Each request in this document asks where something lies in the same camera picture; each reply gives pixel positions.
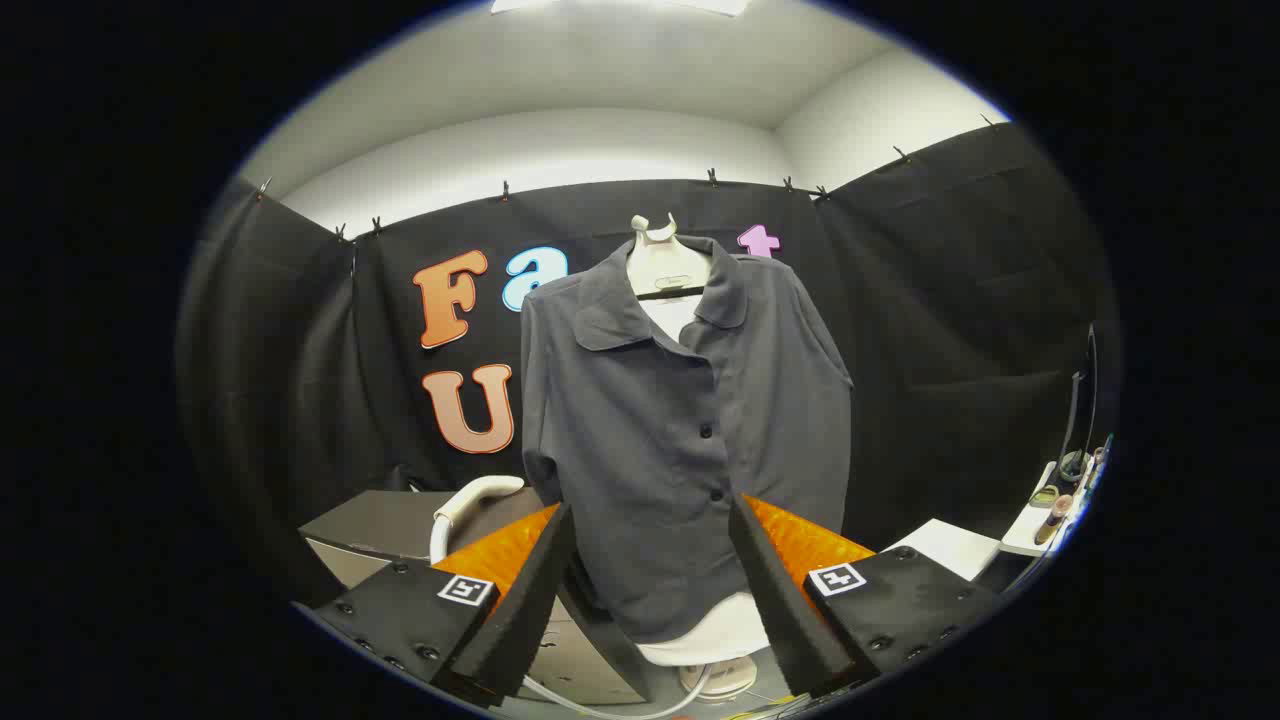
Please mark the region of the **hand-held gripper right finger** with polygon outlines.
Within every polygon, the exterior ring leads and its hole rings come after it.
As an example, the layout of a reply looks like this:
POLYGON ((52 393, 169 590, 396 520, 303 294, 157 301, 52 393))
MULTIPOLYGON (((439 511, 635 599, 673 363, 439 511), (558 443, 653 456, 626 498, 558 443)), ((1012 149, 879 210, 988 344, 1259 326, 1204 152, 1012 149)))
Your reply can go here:
POLYGON ((1000 606, 915 547, 876 553, 750 495, 732 498, 728 533, 795 694, 820 698, 913 669, 1000 606))

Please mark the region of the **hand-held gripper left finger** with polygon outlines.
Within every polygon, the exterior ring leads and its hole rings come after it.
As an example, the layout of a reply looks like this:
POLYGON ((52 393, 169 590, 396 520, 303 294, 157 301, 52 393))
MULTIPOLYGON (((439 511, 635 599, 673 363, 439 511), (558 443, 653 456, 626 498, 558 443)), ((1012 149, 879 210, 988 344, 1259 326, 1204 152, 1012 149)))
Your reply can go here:
POLYGON ((297 610, 412 687, 495 707, 524 685, 573 551, 572 510, 556 503, 439 562, 396 559, 326 602, 297 610))

